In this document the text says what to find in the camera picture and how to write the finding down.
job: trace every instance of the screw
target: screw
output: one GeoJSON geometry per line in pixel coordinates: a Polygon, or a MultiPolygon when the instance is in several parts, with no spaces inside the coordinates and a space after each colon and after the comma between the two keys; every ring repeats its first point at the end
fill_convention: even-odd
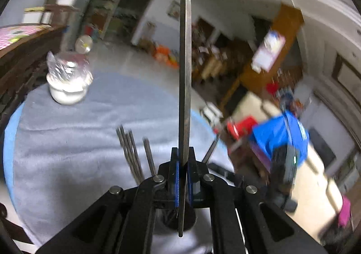
{"type": "Polygon", "coordinates": [[[203,176],[203,179],[207,182],[212,182],[212,181],[214,181],[214,176],[212,174],[205,174],[203,176]]]}
{"type": "Polygon", "coordinates": [[[255,194],[257,192],[257,187],[256,186],[253,186],[253,185],[248,185],[246,187],[246,191],[249,193],[249,194],[255,194]]]}
{"type": "Polygon", "coordinates": [[[111,188],[109,189],[109,192],[111,194],[118,195],[120,192],[122,192],[122,190],[123,189],[119,186],[111,186],[111,188]]]}
{"type": "Polygon", "coordinates": [[[156,183],[161,183],[164,181],[164,177],[162,175],[155,175],[153,177],[153,181],[156,182],[156,183]]]}

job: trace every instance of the gray tablecloth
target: gray tablecloth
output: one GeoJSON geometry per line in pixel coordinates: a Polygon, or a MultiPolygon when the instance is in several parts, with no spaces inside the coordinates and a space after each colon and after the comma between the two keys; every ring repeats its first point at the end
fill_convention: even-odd
{"type": "MultiPolygon", "coordinates": [[[[156,167],[178,146],[178,99],[146,82],[99,73],[85,99],[62,106],[43,85],[30,92],[14,147],[15,207],[35,244],[42,245],[103,195],[112,185],[135,187],[116,127],[132,129],[145,174],[148,137],[156,167]]],[[[214,139],[192,113],[190,145],[201,160],[214,139]]],[[[212,161],[232,170],[223,143],[212,161]]],[[[204,253],[212,244],[208,210],[197,211],[195,227],[180,239],[156,223],[153,253],[204,253]]]]}

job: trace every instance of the bundle of chopsticks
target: bundle of chopsticks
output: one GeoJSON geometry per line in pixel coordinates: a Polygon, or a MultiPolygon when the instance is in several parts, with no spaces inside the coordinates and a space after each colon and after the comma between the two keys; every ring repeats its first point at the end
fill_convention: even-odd
{"type": "Polygon", "coordinates": [[[123,126],[120,126],[117,128],[117,135],[120,145],[124,150],[125,159],[128,162],[130,171],[136,183],[139,185],[142,181],[144,181],[144,174],[139,162],[138,151],[135,146],[133,132],[132,130],[129,130],[127,133],[125,133],[123,126]]]}

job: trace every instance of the beige sofa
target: beige sofa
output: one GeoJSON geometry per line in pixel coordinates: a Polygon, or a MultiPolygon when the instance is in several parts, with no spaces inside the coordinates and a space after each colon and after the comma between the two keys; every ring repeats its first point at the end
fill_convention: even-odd
{"type": "MultiPolygon", "coordinates": [[[[252,116],[261,123],[280,114],[281,111],[273,103],[262,101],[248,92],[239,102],[232,118],[240,121],[252,116]]],[[[333,179],[324,174],[324,164],[311,145],[308,145],[307,160],[297,170],[292,198],[297,200],[298,207],[295,213],[288,215],[319,242],[319,234],[342,208],[342,195],[333,179]]]]}

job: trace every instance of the framed picture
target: framed picture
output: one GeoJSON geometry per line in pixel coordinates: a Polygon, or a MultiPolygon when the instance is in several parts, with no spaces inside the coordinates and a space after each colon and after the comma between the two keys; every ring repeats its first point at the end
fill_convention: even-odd
{"type": "Polygon", "coordinates": [[[336,57],[332,77],[361,107],[361,74],[339,54],[336,57]]]}
{"type": "Polygon", "coordinates": [[[180,3],[176,2],[176,1],[173,1],[169,6],[167,14],[168,14],[169,17],[172,17],[172,18],[174,18],[176,20],[179,20],[179,17],[181,15],[180,3]]]}

